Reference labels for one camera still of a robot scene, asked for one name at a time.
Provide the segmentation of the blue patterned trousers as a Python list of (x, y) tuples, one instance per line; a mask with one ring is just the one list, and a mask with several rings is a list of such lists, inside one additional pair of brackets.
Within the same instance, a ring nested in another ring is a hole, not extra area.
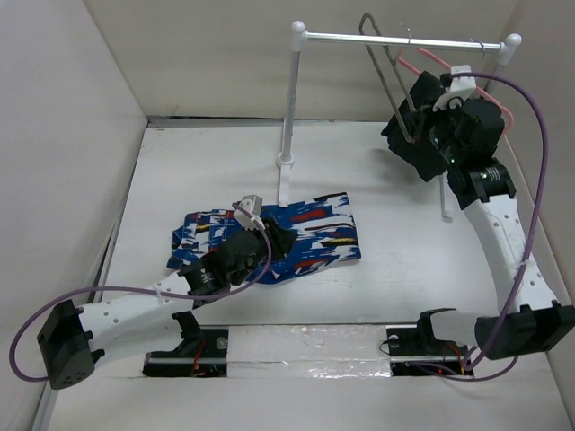
[[(260, 279), (262, 285), (276, 285), (361, 258), (357, 227), (345, 192), (295, 202), (287, 207), (264, 205), (260, 218), (264, 222), (271, 220), (296, 236), (289, 251), (273, 258)], [(189, 265), (242, 230), (233, 209), (188, 213), (183, 225), (172, 231), (172, 251), (166, 267), (178, 270)]]

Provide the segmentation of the grey clothes hanger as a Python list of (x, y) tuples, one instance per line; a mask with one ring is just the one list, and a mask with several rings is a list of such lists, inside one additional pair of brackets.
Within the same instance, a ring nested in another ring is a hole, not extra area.
[[(365, 35), (366, 35), (366, 33), (365, 33), (365, 31), (364, 31), (364, 27), (365, 27), (365, 24), (366, 24), (367, 21), (370, 21), (371, 27), (372, 27), (372, 29), (374, 30), (374, 32), (376, 33), (376, 36), (382, 37), (383, 34), (382, 34), (382, 32), (380, 31), (379, 27), (377, 26), (376, 20), (375, 20), (374, 16), (373, 16), (371, 13), (363, 13), (363, 15), (361, 16), (360, 21), (359, 21), (359, 25), (358, 25), (359, 34), (362, 35), (362, 36), (365, 36)], [(403, 81), (403, 79), (402, 79), (402, 77), (401, 77), (401, 75), (400, 75), (400, 73), (399, 73), (399, 70), (398, 70), (397, 65), (396, 65), (397, 61), (392, 58), (391, 50), (389, 49), (388, 46), (382, 45), (381, 48), (382, 48), (382, 50), (384, 51), (385, 56), (387, 57), (387, 60), (388, 60), (390, 66), (392, 67), (392, 69), (393, 69), (393, 71), (394, 71), (394, 75), (395, 75), (395, 77), (396, 77), (396, 80), (398, 81), (398, 83), (399, 83), (399, 85), (400, 85), (400, 87), (401, 87), (401, 89), (402, 89), (402, 92), (403, 92), (403, 95), (404, 95), (404, 99), (405, 99), (405, 101), (406, 101), (407, 104), (408, 104), (408, 110), (409, 110), (409, 112), (410, 112), (410, 113), (414, 113), (414, 112), (416, 111), (416, 108), (415, 108), (415, 105), (414, 105), (414, 101), (413, 101), (413, 99), (412, 99), (412, 97), (411, 97), (411, 94), (410, 94), (410, 92), (408, 91), (408, 89), (407, 89), (407, 87), (406, 87), (406, 85), (405, 85), (405, 83), (404, 83), (404, 81)], [(391, 89), (390, 89), (390, 87), (389, 87), (389, 85), (388, 85), (387, 80), (385, 79), (385, 75), (384, 75), (384, 73), (383, 73), (382, 67), (380, 66), (379, 62), (378, 62), (377, 59), (376, 59), (376, 55), (375, 55), (375, 52), (374, 52), (372, 46), (369, 45), (369, 44), (367, 44), (367, 45), (366, 45), (366, 49), (367, 49), (367, 53), (368, 53), (368, 55), (369, 55), (369, 57), (370, 57), (370, 59), (371, 59), (371, 61), (372, 61), (372, 64), (373, 64), (373, 66), (374, 66), (374, 68), (375, 68), (375, 70), (376, 70), (378, 79), (379, 79), (381, 85), (383, 85), (383, 88), (384, 88), (384, 91), (385, 91), (385, 95), (387, 96), (387, 99), (389, 100), (389, 102), (390, 102), (390, 104), (391, 104), (391, 106), (392, 106), (392, 109), (393, 109), (393, 111), (394, 111), (394, 116), (395, 116), (395, 119), (396, 119), (396, 121), (397, 121), (397, 125), (399, 126), (399, 128), (400, 128), (400, 130), (401, 130), (401, 132), (402, 132), (402, 135), (403, 135), (404, 140), (405, 140), (408, 144), (414, 144), (414, 143), (415, 143), (415, 138), (414, 138), (412, 132), (407, 128), (407, 125), (406, 125), (406, 123), (405, 123), (405, 121), (404, 121), (404, 119), (403, 119), (403, 115), (402, 115), (402, 113), (401, 113), (400, 110), (399, 110), (398, 104), (397, 104), (397, 103), (395, 102), (395, 100), (394, 100), (394, 97), (393, 97), (393, 94), (392, 94), (392, 92), (391, 92)]]

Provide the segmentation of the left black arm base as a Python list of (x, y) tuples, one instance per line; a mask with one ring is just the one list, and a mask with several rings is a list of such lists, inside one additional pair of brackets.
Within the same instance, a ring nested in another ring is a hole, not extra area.
[(227, 377), (229, 328), (201, 328), (192, 312), (179, 312), (172, 319), (180, 326), (181, 342), (171, 350), (146, 354), (142, 374), (154, 378)]

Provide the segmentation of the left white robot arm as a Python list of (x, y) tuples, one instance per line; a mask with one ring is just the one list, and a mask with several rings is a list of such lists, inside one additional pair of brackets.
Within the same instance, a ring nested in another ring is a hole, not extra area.
[(295, 242), (295, 231), (265, 218), (153, 286), (100, 303), (57, 303), (37, 337), (50, 387), (67, 389), (102, 365), (140, 353), (194, 354), (201, 329), (192, 310), (264, 275)]

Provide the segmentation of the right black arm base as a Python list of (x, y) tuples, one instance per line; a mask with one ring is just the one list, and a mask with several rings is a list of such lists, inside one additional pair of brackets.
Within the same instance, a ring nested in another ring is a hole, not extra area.
[(393, 377), (432, 374), (473, 377), (473, 371), (466, 372), (462, 365), (468, 347), (439, 340), (433, 334), (431, 316), (446, 311), (447, 308), (425, 311), (415, 323), (385, 327), (386, 339), (378, 348), (389, 357)]

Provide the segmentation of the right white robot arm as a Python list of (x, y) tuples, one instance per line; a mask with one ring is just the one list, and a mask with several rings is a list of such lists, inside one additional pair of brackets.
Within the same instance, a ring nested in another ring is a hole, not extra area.
[(535, 231), (522, 228), (509, 172), (503, 166), (473, 170), (457, 200), (482, 246), (499, 313), (429, 312), (429, 323), (415, 331), (418, 348), (434, 354), (452, 341), (477, 347), (490, 360), (551, 350), (573, 329), (574, 308), (559, 303), (540, 273), (532, 253)]

